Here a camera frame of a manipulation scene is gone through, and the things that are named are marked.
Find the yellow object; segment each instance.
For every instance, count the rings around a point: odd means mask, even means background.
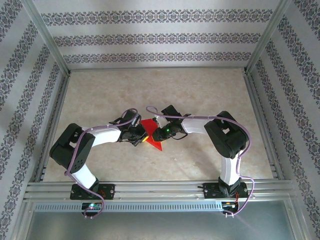
[[[149,136],[146,136],[146,137],[142,140],[142,142],[144,142],[145,140],[147,140],[147,139],[148,139],[148,137],[149,137]]]

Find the perforated metal strip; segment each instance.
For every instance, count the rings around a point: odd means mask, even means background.
[[[35,212],[80,212],[82,203],[37,203]],[[110,202],[106,203],[104,212],[215,212],[221,211],[221,201],[206,202]]]

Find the aluminum frame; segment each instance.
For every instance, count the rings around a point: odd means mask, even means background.
[[[40,182],[42,180],[42,175],[44,174],[44,168],[48,164],[49,152],[50,152],[51,146],[54,144],[55,134],[56,134],[56,130],[58,127],[58,123],[59,123],[60,115],[61,115],[62,108],[64,105],[64,101],[66,98],[66,94],[67,94],[67,90],[68,90],[68,86],[69,86],[69,82],[70,82],[70,77],[71,77],[71,74],[68,74],[65,76],[65,78],[67,78],[67,79],[63,83],[62,91],[61,91],[59,98],[56,100],[57,101],[57,108],[56,109],[53,108],[52,112],[50,114],[51,116],[53,115],[52,128],[49,130],[49,133],[47,135],[48,140],[46,141],[46,145],[44,146],[42,158],[40,160],[37,172],[35,173],[34,182]]]
[[[134,204],[134,203],[212,203],[220,202],[221,199],[205,199],[203,190],[198,188],[203,183],[217,183],[217,180],[196,181],[115,181],[102,182],[104,184],[115,184],[113,200],[105,200],[106,205]],[[252,183],[245,180],[250,191]],[[18,220],[14,227],[12,240],[25,240],[36,205],[39,203],[58,203],[61,206],[68,203],[85,203],[90,200],[71,200],[70,191],[73,182],[30,182],[26,188]],[[224,202],[234,201],[234,198],[224,198]],[[297,204],[296,195],[290,180],[257,179],[255,190],[250,202],[284,201],[288,218],[295,235],[295,239],[311,239],[308,228],[304,221],[302,212]]]
[[[33,24],[36,26],[36,29],[40,33],[41,37],[43,38],[45,44],[49,48],[50,52],[54,56],[55,60],[57,61],[59,67],[63,70],[65,74],[70,73],[70,69],[61,54],[54,38],[50,34],[43,18],[41,17],[38,9],[33,0],[21,0],[22,5],[24,6],[25,10],[29,14]]]
[[[254,112],[254,115],[256,118],[256,122],[259,127],[259,131],[261,134],[261,138],[263,141],[263,145],[264,145],[265,152],[266,152],[267,158],[269,160],[270,166],[271,166],[271,168],[272,167],[275,168],[277,178],[280,180],[284,180],[285,177],[282,173],[282,169],[281,169],[281,166],[280,166],[277,154],[276,154],[275,147],[274,147],[272,139],[271,139],[268,125],[267,125],[266,119],[264,117],[263,110],[260,106],[257,92],[256,92],[254,85],[253,85],[253,80],[251,78],[251,75],[245,70],[242,71],[242,75],[243,75],[243,78],[245,81],[246,89],[247,89],[247,92],[248,92],[248,95],[249,95],[249,98],[251,101],[253,112]]]

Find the glass panel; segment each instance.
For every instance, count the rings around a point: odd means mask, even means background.
[[[35,213],[28,240],[293,240],[282,201],[251,202],[235,218],[220,212]]]

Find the enclosure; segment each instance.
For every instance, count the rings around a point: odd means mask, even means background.
[[[319,0],[0,6],[0,239],[320,239]],[[93,147],[86,165],[114,198],[84,220],[90,201],[71,200],[54,142],[71,123],[106,125],[129,108],[151,119],[147,106],[169,105],[228,111],[248,129],[240,172],[256,186],[244,211],[225,219],[223,201],[205,198],[199,185],[217,183],[221,155],[189,134],[162,151]]]

